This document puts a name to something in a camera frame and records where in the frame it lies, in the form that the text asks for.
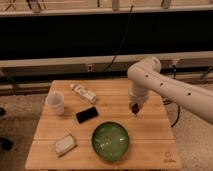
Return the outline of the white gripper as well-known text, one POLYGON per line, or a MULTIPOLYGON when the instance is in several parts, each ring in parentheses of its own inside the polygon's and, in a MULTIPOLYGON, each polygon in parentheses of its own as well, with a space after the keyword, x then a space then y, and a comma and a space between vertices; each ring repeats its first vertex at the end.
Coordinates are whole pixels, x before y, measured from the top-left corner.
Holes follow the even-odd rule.
POLYGON ((131 110, 131 107, 137 103, 139 106, 139 111, 140 111, 143 108, 144 103, 149 98, 149 91, 147 89, 136 90, 133 87, 131 87, 128 91, 128 97, 129 97, 130 110, 131 110))

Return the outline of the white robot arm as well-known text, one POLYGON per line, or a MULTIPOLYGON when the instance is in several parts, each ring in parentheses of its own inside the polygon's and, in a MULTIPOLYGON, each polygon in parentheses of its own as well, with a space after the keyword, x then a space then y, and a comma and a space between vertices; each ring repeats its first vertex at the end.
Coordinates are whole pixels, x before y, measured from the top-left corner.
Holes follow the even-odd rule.
POLYGON ((160 70, 161 63, 154 56, 128 68, 130 110, 137 114, 152 90, 213 125, 213 91, 168 78, 161 75, 160 70))

